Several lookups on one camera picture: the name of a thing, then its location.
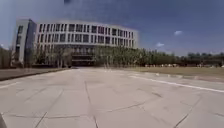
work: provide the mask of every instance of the sky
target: sky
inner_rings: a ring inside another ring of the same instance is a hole
[[[186,55],[224,52],[223,0],[0,0],[0,44],[12,43],[16,19],[84,20],[139,31],[139,47]]]

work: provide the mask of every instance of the paved plaza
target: paved plaza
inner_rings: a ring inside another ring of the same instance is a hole
[[[97,68],[0,82],[7,128],[223,128],[224,83]]]

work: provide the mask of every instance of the building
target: building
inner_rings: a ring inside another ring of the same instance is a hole
[[[12,63],[21,62],[26,65],[30,58],[30,50],[33,48],[36,31],[36,23],[32,20],[16,21],[16,28],[12,43]]]
[[[31,24],[28,21],[31,22],[31,20],[17,21],[14,39],[15,49],[19,48],[20,51],[19,58],[21,55],[19,61],[23,63],[25,61],[24,44],[26,45],[26,43],[27,45],[33,44],[32,46],[37,52],[44,53],[50,53],[58,47],[69,47],[75,53],[73,56],[74,63],[93,61],[91,56],[93,56],[96,46],[138,47],[138,32],[121,26],[84,21],[32,22],[32,24],[35,24],[35,31],[31,29],[32,31],[22,32],[21,34],[21,26],[27,29],[26,26]],[[33,40],[18,42],[20,35],[22,39],[31,36],[30,38]]]

